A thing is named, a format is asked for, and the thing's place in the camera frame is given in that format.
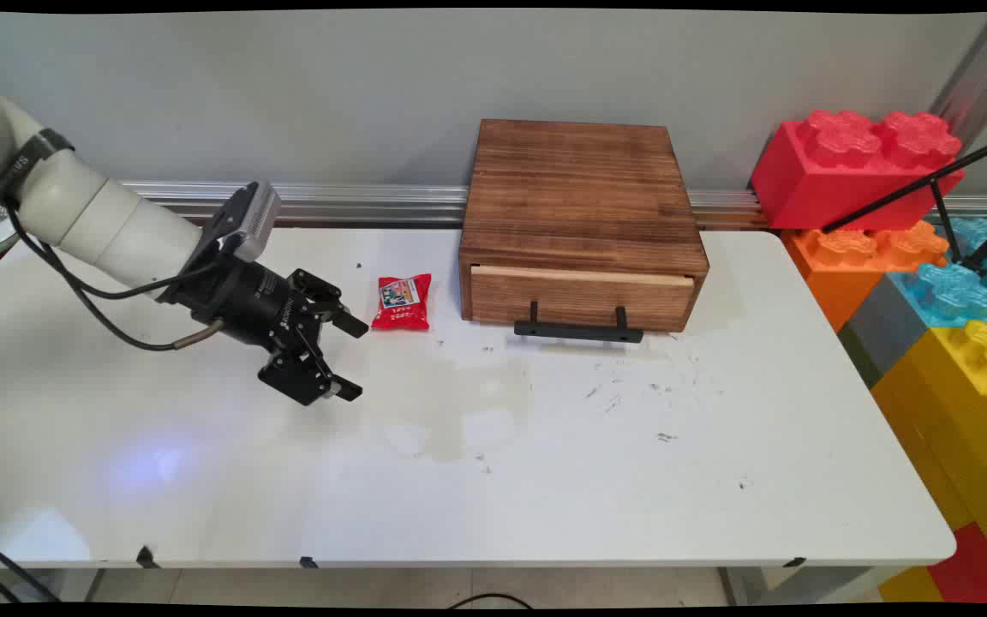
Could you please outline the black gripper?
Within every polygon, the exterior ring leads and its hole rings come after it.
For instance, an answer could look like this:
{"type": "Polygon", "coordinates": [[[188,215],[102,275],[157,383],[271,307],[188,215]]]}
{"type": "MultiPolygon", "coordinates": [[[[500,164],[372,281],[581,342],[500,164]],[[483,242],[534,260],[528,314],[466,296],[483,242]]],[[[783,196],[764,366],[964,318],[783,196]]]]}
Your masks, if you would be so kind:
{"type": "Polygon", "coordinates": [[[332,323],[353,338],[369,331],[346,308],[336,285],[304,269],[279,276],[261,263],[224,253],[216,243],[189,258],[185,272],[204,267],[206,273],[167,286],[159,301],[184,306],[205,325],[220,320],[223,333],[271,352],[258,380],[299,404],[333,396],[348,402],[360,398],[362,387],[336,374],[321,348],[296,333],[299,324],[311,320],[332,323]]]}

